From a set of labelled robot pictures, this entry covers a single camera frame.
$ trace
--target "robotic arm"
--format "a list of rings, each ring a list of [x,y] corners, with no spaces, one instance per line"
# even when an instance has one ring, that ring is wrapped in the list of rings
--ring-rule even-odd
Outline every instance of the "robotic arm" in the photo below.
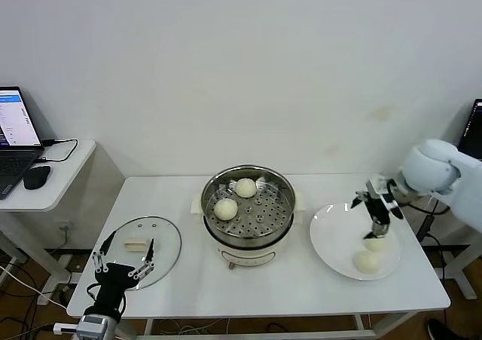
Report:
[[[388,231],[389,211],[403,218],[392,189],[403,195],[431,195],[450,206],[465,224],[482,232],[482,163],[448,142],[430,139],[413,147],[396,178],[372,179],[367,188],[357,192],[352,207],[365,202],[374,222],[374,237]]]
[[[121,320],[121,303],[126,306],[125,292],[139,284],[139,281],[154,270],[154,239],[151,240],[139,268],[113,262],[104,262],[105,255],[111,246],[116,231],[103,242],[99,252],[93,252],[92,258],[95,266],[97,283],[88,289],[100,286],[99,293],[94,299],[94,304],[87,308],[77,325],[56,323],[53,332],[56,335],[72,334],[75,339],[88,340],[114,340],[115,328]]]

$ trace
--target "floor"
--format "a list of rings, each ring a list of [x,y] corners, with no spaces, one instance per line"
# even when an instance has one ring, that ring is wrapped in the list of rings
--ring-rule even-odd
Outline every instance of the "floor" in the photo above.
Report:
[[[429,253],[429,258],[432,264],[440,265],[440,258],[437,253]],[[0,257],[0,261],[6,261],[6,257]],[[80,271],[87,261],[87,256],[74,256],[69,265],[69,270]],[[37,286],[47,279],[47,273],[40,268],[32,260],[29,260],[22,268],[32,275]],[[16,269],[14,272],[21,280],[28,284],[32,281],[28,278],[26,273]],[[465,271],[469,280],[473,284],[476,292],[482,297],[482,259],[478,259],[472,263]],[[482,334],[482,299],[465,300],[459,291],[456,284],[448,280],[446,288],[452,299],[452,305],[447,310],[447,322],[451,329],[463,336],[470,336],[475,334]],[[11,336],[16,336],[22,331],[22,324],[12,320],[12,317],[17,320],[23,320],[26,316],[27,310],[34,299],[33,297],[12,297],[6,295],[5,292],[15,294],[17,296],[28,296],[32,294],[30,289],[25,288],[16,281],[9,280],[2,287],[0,293],[0,340],[5,340]],[[71,290],[65,292],[65,298],[68,301]],[[59,293],[55,293],[53,299],[59,301]],[[28,323],[32,321],[33,307],[27,314]],[[444,319],[442,311],[433,313],[418,314],[400,327],[386,335],[383,340],[429,340],[426,333],[425,322],[429,318]],[[374,324],[380,319],[380,316],[372,316],[371,323]],[[363,318],[365,327],[369,327],[368,317]],[[156,320],[154,322],[152,334],[161,334],[173,332],[177,333],[179,326],[183,327],[191,325],[194,327],[201,327],[208,325],[215,321],[215,319],[196,319],[196,320],[179,320],[177,323],[172,320]],[[49,304],[48,306],[38,306],[35,312],[35,319],[33,320],[33,327],[37,327],[46,323],[66,322],[74,323],[62,308]],[[144,320],[133,320],[132,325],[137,329],[138,334],[143,333],[145,326]],[[253,333],[253,332],[282,332],[287,329],[290,332],[305,332],[305,331],[321,331],[321,330],[337,330],[337,329],[354,329],[355,324],[352,317],[296,317],[296,318],[273,318],[273,319],[232,319],[229,322],[227,329],[227,320],[221,319],[206,330],[200,330],[202,333],[208,331],[211,334],[224,334],[226,329],[229,333]],[[31,340],[67,340],[70,336],[61,335],[55,336],[50,331],[40,331],[36,336],[33,332],[29,339]]]

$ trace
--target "wall outlet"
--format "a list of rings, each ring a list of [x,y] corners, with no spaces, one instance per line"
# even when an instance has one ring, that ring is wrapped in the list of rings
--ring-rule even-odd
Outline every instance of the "wall outlet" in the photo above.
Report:
[[[57,228],[62,231],[64,230],[65,228],[67,228],[68,230],[72,229],[72,227],[74,226],[73,223],[71,221],[55,221],[56,225],[57,225]]]

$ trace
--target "laptop keyboard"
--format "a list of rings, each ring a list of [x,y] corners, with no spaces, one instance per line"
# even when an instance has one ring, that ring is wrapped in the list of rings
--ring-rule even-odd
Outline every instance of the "laptop keyboard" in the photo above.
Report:
[[[32,157],[0,157],[0,176],[16,176],[25,169]]]

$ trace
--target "computer mouse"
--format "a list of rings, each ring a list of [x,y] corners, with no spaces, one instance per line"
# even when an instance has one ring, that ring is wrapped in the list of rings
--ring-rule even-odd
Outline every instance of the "computer mouse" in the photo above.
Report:
[[[50,166],[35,167],[26,171],[23,176],[23,186],[25,189],[37,189],[42,187],[47,181],[50,173]]]

